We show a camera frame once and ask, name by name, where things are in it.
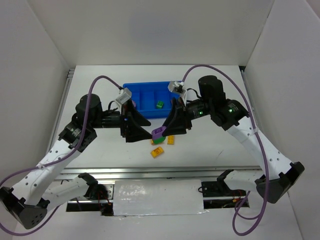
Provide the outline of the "green lego brick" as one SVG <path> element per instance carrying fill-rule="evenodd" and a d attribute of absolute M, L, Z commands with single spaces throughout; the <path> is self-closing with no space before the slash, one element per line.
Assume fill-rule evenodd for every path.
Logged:
<path fill-rule="evenodd" d="M 159 101 L 157 102 L 157 104 L 156 104 L 156 108 L 157 108 L 157 109 L 162 109 L 163 107 L 164 107 L 164 102 L 159 100 Z"/>

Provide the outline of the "purple lego brick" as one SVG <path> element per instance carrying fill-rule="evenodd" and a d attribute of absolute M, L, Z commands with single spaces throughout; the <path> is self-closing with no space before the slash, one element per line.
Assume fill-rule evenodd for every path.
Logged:
<path fill-rule="evenodd" d="M 152 130 L 151 135 L 153 140 L 157 140 L 163 137 L 163 132 L 166 130 L 166 126 L 160 126 Z"/>

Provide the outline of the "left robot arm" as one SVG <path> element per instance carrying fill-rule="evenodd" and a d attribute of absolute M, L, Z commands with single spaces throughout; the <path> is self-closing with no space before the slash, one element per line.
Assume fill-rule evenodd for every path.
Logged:
<path fill-rule="evenodd" d="M 1 187 L 0 201 L 6 210 L 27 230 L 36 227 L 48 211 L 77 197 L 100 200 L 108 197 L 105 186 L 89 173 L 56 187 L 52 182 L 96 138 L 96 129 L 118 128 L 127 143 L 151 139 L 144 128 L 151 125 L 138 112 L 130 97 L 120 109 L 102 109 L 98 95 L 82 96 L 71 122 L 59 134 L 47 155 L 22 180 L 12 187 Z"/>

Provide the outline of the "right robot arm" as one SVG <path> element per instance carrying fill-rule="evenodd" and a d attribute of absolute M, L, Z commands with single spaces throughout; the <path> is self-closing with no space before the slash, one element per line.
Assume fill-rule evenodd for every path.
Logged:
<path fill-rule="evenodd" d="M 228 99 L 223 83 L 214 75 L 198 80 L 200 98 L 184 103 L 172 99 L 171 111 L 163 126 L 163 135 L 184 135 L 192 127 L 192 120 L 209 115 L 210 119 L 233 136 L 253 157 L 260 171 L 228 169 L 216 180 L 222 193 L 235 190 L 256 191 L 275 204 L 298 180 L 305 170 L 299 161 L 292 162 L 253 126 L 249 112 L 237 100 Z"/>

